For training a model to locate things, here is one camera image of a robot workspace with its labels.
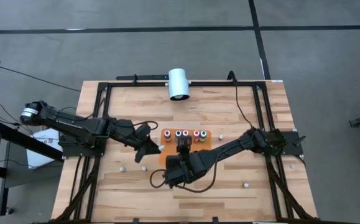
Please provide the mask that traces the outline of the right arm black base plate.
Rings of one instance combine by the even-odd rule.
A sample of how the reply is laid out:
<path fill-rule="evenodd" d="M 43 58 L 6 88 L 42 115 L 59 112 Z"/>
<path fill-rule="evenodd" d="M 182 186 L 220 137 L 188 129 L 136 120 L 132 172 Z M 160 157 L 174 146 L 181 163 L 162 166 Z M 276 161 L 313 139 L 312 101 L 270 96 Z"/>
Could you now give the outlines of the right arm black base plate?
<path fill-rule="evenodd" d="M 272 156 L 280 154 L 300 156 L 303 154 L 302 141 L 306 136 L 300 136 L 296 131 L 280 131 L 278 129 L 263 132 L 268 146 L 263 149 Z"/>

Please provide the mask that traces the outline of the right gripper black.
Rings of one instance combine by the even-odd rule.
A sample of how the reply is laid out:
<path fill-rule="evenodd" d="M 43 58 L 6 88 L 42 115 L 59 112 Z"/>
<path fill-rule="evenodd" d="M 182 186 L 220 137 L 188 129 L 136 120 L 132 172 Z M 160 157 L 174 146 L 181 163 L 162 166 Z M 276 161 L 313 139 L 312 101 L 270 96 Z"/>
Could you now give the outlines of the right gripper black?
<path fill-rule="evenodd" d="M 179 155 L 167 156 L 165 159 L 165 184 L 174 187 L 179 184 L 190 184 L 208 172 L 208 168 L 197 152 L 191 152 L 192 139 L 186 140 L 187 155 L 183 155 L 185 140 L 177 139 L 177 152 Z"/>

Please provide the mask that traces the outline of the white cylinder housing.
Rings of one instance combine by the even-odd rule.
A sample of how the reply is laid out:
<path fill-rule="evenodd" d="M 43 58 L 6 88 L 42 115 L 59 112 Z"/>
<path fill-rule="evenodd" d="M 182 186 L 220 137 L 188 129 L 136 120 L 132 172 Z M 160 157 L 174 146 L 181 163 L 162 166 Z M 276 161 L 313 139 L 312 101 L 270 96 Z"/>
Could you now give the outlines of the white cylinder housing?
<path fill-rule="evenodd" d="M 168 72 L 168 90 L 172 101 L 189 99 L 189 81 L 184 69 L 174 68 Z"/>

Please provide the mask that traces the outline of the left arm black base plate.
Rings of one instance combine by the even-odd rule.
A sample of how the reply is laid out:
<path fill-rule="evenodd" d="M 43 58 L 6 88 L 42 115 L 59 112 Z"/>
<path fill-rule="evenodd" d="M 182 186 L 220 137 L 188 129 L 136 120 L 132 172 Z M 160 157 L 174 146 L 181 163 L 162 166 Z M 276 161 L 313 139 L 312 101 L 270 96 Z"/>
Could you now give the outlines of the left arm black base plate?
<path fill-rule="evenodd" d="M 105 152 L 106 139 L 96 137 L 85 130 L 77 130 L 74 133 L 60 131 L 58 144 L 62 147 L 65 157 L 100 157 Z"/>

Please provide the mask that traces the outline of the black desk beam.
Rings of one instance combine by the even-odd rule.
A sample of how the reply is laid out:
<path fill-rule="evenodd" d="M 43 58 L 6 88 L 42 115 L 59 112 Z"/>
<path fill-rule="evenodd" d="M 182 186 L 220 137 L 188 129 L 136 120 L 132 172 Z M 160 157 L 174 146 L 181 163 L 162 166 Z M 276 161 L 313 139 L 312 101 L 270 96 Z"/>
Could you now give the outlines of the black desk beam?
<path fill-rule="evenodd" d="M 0 135 L 4 140 L 20 145 L 30 151 L 49 157 L 58 162 L 64 162 L 63 153 L 61 151 L 16 131 L 3 123 L 0 123 Z"/>

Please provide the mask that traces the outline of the flat black bar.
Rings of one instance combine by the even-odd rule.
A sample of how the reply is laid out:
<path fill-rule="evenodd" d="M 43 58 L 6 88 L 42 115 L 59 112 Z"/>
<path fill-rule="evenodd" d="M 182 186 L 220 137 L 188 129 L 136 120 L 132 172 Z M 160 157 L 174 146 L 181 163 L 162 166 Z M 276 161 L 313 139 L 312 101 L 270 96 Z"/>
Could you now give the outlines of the flat black bar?
<path fill-rule="evenodd" d="M 116 80 L 168 80 L 168 75 L 123 75 L 117 76 Z"/>

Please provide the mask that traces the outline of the black stand leg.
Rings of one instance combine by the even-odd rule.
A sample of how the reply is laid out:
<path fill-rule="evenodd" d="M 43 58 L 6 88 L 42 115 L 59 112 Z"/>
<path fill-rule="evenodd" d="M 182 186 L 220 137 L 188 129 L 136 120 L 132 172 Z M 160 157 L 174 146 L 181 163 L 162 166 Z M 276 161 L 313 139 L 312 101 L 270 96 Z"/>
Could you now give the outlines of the black stand leg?
<path fill-rule="evenodd" d="M 6 144 L 6 152 L 4 161 L 2 162 L 1 171 L 2 171 L 2 182 L 0 190 L 0 216 L 6 216 L 14 213 L 14 209 L 7 206 L 9 188 L 6 187 L 6 180 L 8 175 L 8 163 L 9 163 L 9 151 L 11 143 Z"/>

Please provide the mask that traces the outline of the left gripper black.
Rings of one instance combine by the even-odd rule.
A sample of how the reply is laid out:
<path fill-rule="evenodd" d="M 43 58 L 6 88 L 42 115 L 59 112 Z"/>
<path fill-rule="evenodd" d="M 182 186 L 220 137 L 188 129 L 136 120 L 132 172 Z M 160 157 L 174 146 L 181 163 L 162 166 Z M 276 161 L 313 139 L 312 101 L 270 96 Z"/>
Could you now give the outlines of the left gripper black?
<path fill-rule="evenodd" d="M 155 143 L 150 137 L 151 127 L 146 122 L 135 128 L 129 119 L 109 120 L 109 137 L 115 141 L 131 146 L 136 151 L 134 161 L 140 163 L 147 155 L 160 154 L 162 145 Z"/>

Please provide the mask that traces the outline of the translucent orange plastic tray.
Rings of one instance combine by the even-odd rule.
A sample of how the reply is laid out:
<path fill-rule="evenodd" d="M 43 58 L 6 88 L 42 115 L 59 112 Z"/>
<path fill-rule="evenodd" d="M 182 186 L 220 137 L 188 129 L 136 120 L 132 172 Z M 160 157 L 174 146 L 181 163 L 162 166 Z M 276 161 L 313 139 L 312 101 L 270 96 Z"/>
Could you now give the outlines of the translucent orange plastic tray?
<path fill-rule="evenodd" d="M 164 131 L 170 130 L 171 132 L 171 141 L 167 142 L 164 139 Z M 175 137 L 176 130 L 185 130 L 185 129 L 173 129 L 173 128 L 167 128 L 163 129 L 161 131 L 161 137 L 160 137 L 160 144 L 165 146 L 164 150 L 161 152 L 159 156 L 159 164 L 162 167 L 165 167 L 165 160 L 167 156 L 174 156 L 177 154 L 177 138 Z M 191 151 L 199 151 L 199 150 L 210 150 L 211 149 L 211 140 L 212 140 L 212 134 L 210 131 L 205 130 L 208 133 L 207 139 L 204 142 L 197 141 L 195 142 L 193 139 L 193 132 L 194 130 L 199 130 L 201 132 L 203 129 L 186 129 L 189 131 L 189 136 L 192 139 L 192 146 Z"/>

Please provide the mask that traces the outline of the white paper sheet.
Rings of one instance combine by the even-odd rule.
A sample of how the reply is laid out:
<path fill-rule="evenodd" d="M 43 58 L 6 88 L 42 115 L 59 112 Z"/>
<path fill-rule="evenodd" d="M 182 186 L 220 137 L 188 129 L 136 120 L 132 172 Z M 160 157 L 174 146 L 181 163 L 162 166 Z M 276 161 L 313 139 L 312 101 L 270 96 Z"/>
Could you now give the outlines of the white paper sheet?
<path fill-rule="evenodd" d="M 30 136 L 50 147 L 55 148 L 56 150 L 62 151 L 62 147 L 58 144 L 60 134 L 57 130 L 48 128 L 43 131 L 36 132 Z M 31 170 L 36 169 L 40 166 L 44 166 L 48 163 L 53 162 L 53 159 L 38 154 L 34 151 L 30 151 L 27 149 L 26 153 L 27 153 L 28 169 Z"/>

